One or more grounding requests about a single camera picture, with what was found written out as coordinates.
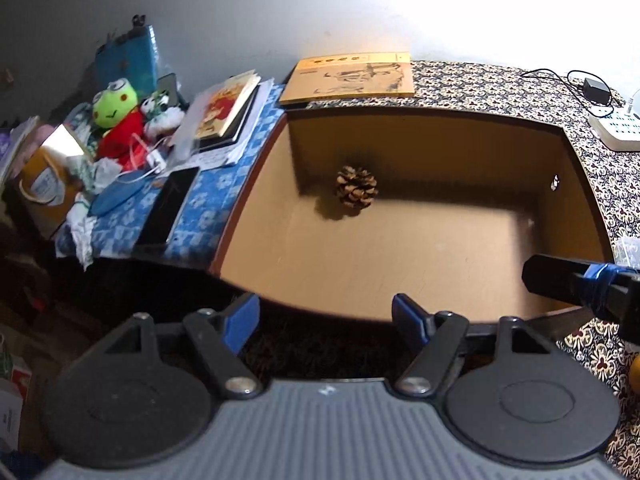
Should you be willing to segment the floral patterned tablecloth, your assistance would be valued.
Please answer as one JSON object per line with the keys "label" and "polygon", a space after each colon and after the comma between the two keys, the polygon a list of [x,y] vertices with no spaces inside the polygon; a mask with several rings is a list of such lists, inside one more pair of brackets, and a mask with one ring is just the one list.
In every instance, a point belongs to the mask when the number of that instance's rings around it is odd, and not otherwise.
{"label": "floral patterned tablecloth", "polygon": [[[346,106],[414,106],[474,110],[548,122],[564,129],[585,171],[612,244],[639,235],[639,156],[609,150],[596,136],[588,114],[549,74],[525,77],[522,70],[498,65],[414,61],[416,93],[411,98],[346,99]],[[598,320],[582,323],[559,339],[572,356],[612,389],[622,421],[605,452],[626,478],[639,475],[639,397],[631,391],[628,370],[634,352],[617,335],[617,326]]]}

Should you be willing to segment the brown cardboard box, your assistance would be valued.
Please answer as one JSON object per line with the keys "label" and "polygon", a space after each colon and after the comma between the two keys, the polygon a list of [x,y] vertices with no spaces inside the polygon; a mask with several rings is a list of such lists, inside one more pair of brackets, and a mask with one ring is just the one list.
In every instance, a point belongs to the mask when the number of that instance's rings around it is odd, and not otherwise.
{"label": "brown cardboard box", "polygon": [[[343,166],[378,180],[370,207],[336,197]],[[494,322],[566,310],[526,290],[522,267],[535,254],[613,258],[562,128],[457,110],[335,107],[278,120],[210,270],[309,312],[386,321],[404,292],[427,310]]]}

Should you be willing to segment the brown pine cone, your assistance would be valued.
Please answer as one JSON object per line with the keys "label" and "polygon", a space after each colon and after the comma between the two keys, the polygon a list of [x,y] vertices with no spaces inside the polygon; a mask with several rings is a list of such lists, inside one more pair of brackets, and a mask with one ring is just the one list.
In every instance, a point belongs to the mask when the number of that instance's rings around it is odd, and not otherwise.
{"label": "brown pine cone", "polygon": [[343,166],[336,175],[334,191],[344,206],[363,210],[378,196],[378,180],[367,169]]}

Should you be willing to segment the yellow illustrated book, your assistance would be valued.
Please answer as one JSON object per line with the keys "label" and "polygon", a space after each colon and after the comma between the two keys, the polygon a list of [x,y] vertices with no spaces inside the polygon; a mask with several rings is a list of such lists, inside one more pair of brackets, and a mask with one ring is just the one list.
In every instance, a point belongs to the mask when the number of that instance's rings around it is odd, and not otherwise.
{"label": "yellow illustrated book", "polygon": [[413,95],[408,52],[349,53],[300,60],[279,102],[291,106],[362,96]]}

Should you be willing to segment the blue face mask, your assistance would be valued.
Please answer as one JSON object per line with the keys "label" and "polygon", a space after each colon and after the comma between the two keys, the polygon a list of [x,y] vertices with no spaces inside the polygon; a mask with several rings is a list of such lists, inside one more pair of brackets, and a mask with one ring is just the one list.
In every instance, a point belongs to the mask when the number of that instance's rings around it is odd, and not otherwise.
{"label": "blue face mask", "polygon": [[139,193],[149,179],[142,177],[140,172],[127,174],[122,179],[117,178],[93,200],[88,215],[101,218],[126,203],[132,196]]}

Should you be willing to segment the blue checkered cloth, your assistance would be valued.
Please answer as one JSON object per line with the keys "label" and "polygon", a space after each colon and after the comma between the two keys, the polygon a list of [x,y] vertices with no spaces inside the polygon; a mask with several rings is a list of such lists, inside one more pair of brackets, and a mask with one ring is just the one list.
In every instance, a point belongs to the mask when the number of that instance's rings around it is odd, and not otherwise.
{"label": "blue checkered cloth", "polygon": [[[162,252],[151,256],[152,260],[193,269],[204,269],[213,260],[241,188],[283,115],[278,105],[282,91],[280,84],[271,88],[247,147],[236,164],[205,169],[198,174],[186,196],[174,234]],[[137,183],[133,196],[96,220],[91,237],[93,258],[128,259],[134,255],[134,243],[161,186],[161,180]]]}

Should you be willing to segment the green frog plush toy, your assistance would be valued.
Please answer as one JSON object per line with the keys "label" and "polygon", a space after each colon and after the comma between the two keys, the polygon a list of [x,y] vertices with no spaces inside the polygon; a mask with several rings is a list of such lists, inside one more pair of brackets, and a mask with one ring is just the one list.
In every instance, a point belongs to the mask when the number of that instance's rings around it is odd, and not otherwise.
{"label": "green frog plush toy", "polygon": [[138,96],[127,78],[111,81],[92,100],[94,124],[103,131],[96,159],[113,159],[125,171],[144,159],[134,136],[143,136],[143,115]]}

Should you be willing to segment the white panda plush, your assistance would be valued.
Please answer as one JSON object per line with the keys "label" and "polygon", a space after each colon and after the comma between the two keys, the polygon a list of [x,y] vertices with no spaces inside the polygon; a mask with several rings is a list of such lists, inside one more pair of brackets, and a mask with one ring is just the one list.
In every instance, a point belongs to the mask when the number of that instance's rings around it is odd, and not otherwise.
{"label": "white panda plush", "polygon": [[143,116],[143,133],[149,140],[173,133],[184,118],[184,111],[170,104],[170,94],[166,90],[155,91],[143,100],[140,112]]}

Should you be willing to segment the orange paper cup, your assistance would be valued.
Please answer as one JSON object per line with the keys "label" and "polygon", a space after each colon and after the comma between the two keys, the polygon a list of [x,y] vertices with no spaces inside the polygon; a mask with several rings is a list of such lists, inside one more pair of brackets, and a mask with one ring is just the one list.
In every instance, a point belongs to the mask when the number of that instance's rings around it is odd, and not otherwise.
{"label": "orange paper cup", "polygon": [[50,240],[84,188],[78,171],[93,157],[65,124],[38,125],[27,140],[13,183],[37,231]]}

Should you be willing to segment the black smartphone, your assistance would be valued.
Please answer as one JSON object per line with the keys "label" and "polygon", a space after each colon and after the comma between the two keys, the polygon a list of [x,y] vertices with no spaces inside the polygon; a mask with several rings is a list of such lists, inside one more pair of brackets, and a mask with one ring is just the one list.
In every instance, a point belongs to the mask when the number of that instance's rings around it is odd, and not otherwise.
{"label": "black smartphone", "polygon": [[193,167],[168,176],[134,244],[135,254],[157,254],[166,249],[199,174],[200,168]]}

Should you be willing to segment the black power adapter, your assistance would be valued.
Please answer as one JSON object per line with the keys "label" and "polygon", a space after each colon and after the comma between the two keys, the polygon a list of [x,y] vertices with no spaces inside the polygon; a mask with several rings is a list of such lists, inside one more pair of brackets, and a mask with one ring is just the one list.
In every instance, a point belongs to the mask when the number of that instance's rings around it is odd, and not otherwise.
{"label": "black power adapter", "polygon": [[601,79],[586,77],[582,83],[582,95],[593,104],[608,106],[611,104],[612,93],[610,87]]}

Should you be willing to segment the red yellow book stack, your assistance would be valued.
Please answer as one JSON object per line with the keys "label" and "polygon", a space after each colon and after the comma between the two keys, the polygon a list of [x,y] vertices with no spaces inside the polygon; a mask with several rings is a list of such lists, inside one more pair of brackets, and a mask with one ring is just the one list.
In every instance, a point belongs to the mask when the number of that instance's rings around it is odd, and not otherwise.
{"label": "red yellow book stack", "polygon": [[271,79],[248,70],[201,92],[172,136],[168,168],[209,170],[236,164],[272,89]]}

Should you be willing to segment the white power strip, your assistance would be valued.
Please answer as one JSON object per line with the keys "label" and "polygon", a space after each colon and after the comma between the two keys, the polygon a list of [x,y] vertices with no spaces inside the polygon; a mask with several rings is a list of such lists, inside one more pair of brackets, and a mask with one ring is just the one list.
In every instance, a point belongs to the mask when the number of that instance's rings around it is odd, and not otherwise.
{"label": "white power strip", "polygon": [[640,151],[640,122],[635,114],[614,112],[606,117],[588,117],[596,137],[614,152]]}

